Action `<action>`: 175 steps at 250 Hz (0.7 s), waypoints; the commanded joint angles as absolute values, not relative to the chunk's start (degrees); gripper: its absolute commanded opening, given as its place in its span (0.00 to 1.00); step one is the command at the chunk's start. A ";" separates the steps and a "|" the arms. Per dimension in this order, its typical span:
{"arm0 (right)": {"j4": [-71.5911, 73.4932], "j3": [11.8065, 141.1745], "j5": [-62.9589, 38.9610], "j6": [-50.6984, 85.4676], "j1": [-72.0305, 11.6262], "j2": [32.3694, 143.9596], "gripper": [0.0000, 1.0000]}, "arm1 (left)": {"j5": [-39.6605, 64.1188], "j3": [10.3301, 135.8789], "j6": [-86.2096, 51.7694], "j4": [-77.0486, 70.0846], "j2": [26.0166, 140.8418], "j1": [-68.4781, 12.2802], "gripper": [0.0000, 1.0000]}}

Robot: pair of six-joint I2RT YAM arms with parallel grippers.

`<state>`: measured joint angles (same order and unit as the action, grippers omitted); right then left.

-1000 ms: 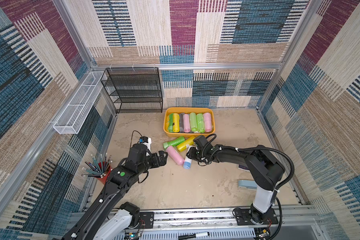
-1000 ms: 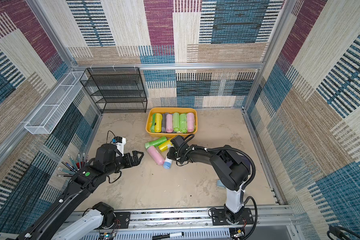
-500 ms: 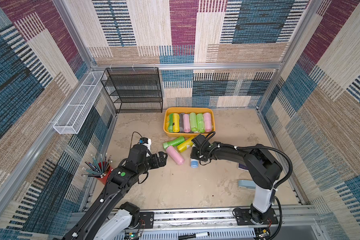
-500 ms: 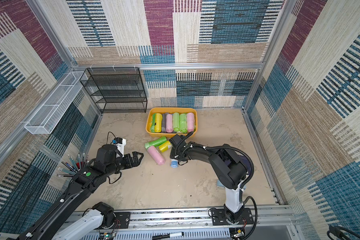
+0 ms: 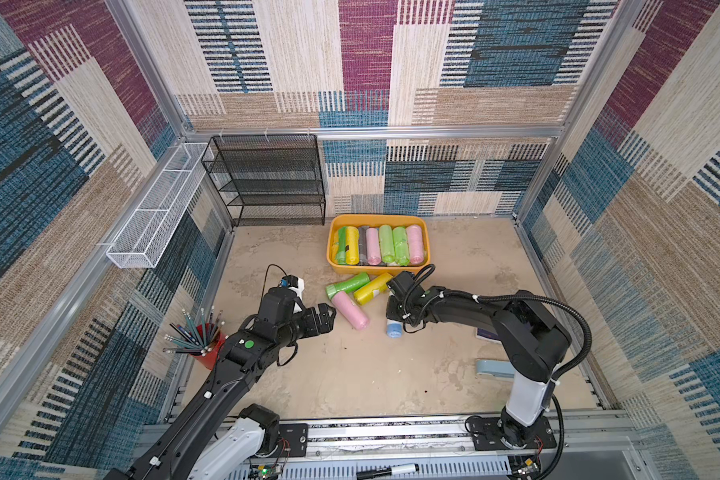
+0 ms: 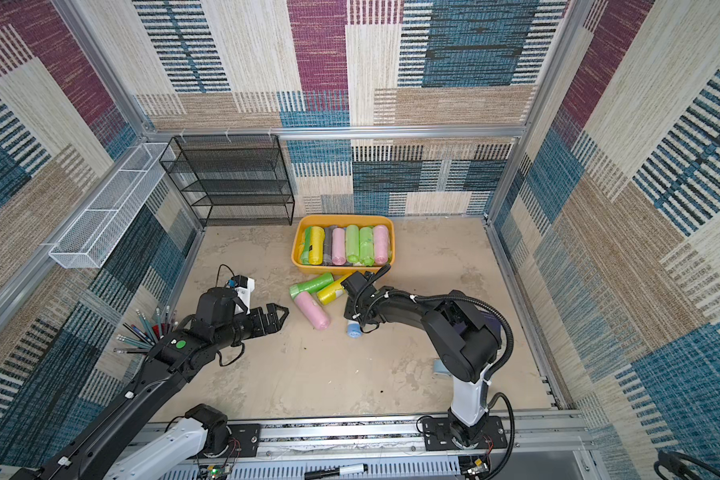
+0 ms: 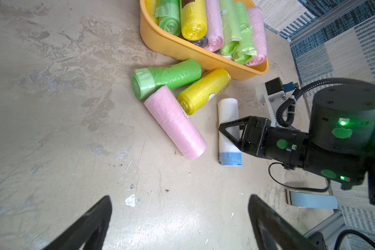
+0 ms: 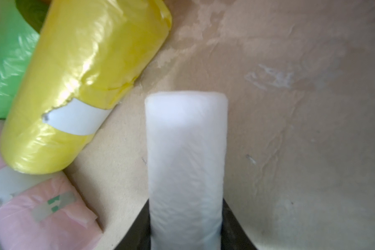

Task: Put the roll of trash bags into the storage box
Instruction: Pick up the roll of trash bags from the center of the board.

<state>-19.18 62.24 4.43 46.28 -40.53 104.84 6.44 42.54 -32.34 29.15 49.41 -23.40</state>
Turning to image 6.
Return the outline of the small yellow roll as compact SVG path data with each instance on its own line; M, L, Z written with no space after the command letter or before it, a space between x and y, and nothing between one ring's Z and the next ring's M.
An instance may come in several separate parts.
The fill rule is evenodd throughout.
M308 263L321 265L324 260L325 230L320 226L311 226L309 240Z

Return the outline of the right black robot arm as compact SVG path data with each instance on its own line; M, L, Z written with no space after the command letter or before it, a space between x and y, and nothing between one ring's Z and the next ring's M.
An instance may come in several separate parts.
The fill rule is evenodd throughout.
M453 290L421 296L392 287L352 287L344 283L344 316L370 333L384 323L423 330L453 380L448 428L454 445L475 447L489 412L489 383L511 358L514 334L506 318L490 304Z

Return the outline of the dark green roll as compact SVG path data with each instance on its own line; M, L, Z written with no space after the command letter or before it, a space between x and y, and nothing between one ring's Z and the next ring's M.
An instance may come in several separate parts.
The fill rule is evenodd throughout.
M306 227L301 235L301 243L299 247L299 263L307 265L309 263L309 251L311 244L311 228Z

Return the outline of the pink roll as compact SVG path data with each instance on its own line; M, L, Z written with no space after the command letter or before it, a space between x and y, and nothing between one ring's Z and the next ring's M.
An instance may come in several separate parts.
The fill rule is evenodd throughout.
M390 233L386 225L373 227L374 264L383 266L388 263L390 255Z
M346 233L341 227L333 228L331 231L331 261L335 266L343 266L347 262L346 257Z
M309 292L298 293L294 298L294 302L315 330L326 330L330 326L330 317Z

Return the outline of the white roll blue end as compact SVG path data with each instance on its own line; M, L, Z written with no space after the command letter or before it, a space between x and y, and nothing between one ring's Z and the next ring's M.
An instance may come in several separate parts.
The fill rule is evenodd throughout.
M347 322L347 335L353 339L360 338L363 335L363 331L358 322L354 320Z

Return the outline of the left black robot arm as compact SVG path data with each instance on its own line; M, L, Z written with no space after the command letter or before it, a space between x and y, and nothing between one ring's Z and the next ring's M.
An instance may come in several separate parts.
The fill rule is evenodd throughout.
M37 469L15 479L103 479L153 415L224 348L279 332L289 310L275 303L248 309L237 291L214 287L196 312L148 351L122 393L81 434Z

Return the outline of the grey roll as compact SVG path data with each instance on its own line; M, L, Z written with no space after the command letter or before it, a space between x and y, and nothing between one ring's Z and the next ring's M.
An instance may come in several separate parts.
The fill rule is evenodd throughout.
M333 253L333 246L332 246L332 239L333 239L333 226L328 226L324 228L325 232L325 238L323 241L323 264L324 265L332 265L332 253Z

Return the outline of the light green roll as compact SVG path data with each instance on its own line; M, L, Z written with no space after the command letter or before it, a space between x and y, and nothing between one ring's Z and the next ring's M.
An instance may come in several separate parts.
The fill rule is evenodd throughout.
M350 224L345 229L345 253L348 263L360 262L359 227L355 224Z
M375 248L373 228L362 227L359 230L359 261L364 266L375 264Z

